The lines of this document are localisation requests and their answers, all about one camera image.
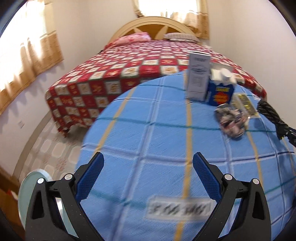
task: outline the tiled floor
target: tiled floor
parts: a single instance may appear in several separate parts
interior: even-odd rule
[[[87,129],[73,126],[67,137],[57,132],[51,119],[37,138],[28,155],[19,181],[35,169],[44,169],[57,180],[66,173],[73,173],[80,147]]]

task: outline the baseboard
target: baseboard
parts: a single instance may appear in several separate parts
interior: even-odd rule
[[[36,129],[33,131],[32,135],[30,136],[28,142],[26,143],[20,158],[15,166],[15,170],[12,174],[13,177],[15,178],[19,178],[20,177],[20,173],[22,172],[22,169],[24,167],[25,161],[35,143],[35,141],[37,140],[38,136],[40,135],[40,133],[42,132],[42,130],[44,129],[44,127],[46,126],[46,124],[49,122],[49,120],[51,119],[52,115],[51,112],[49,111],[41,120],[41,122],[38,124],[38,126],[36,127]]]

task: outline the curtain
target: curtain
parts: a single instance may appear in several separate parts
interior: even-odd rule
[[[161,16],[189,27],[202,39],[209,39],[207,0],[132,0],[138,17]]]
[[[51,0],[29,0],[0,38],[0,115],[36,77],[63,60]]]

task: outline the blue plaid tablecloth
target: blue plaid tablecloth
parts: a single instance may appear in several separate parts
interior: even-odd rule
[[[259,99],[249,90],[238,85],[235,92],[246,93],[257,106]],[[81,202],[85,213],[106,241],[191,241],[215,205],[192,168],[193,154],[201,152],[237,180],[261,181],[275,238],[290,217],[295,197],[292,145],[277,139],[274,125],[264,116],[250,119],[248,131],[230,139],[219,129],[215,107],[188,102],[184,95],[181,72],[138,85],[100,114],[77,164],[88,163],[95,151],[105,158],[93,189]],[[238,205],[222,235],[230,230]]]

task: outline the electrical outlet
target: electrical outlet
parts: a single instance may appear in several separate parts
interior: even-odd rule
[[[20,128],[23,128],[24,125],[25,125],[25,123],[23,123],[22,121],[19,121],[19,122],[18,122],[18,126],[19,126]]]

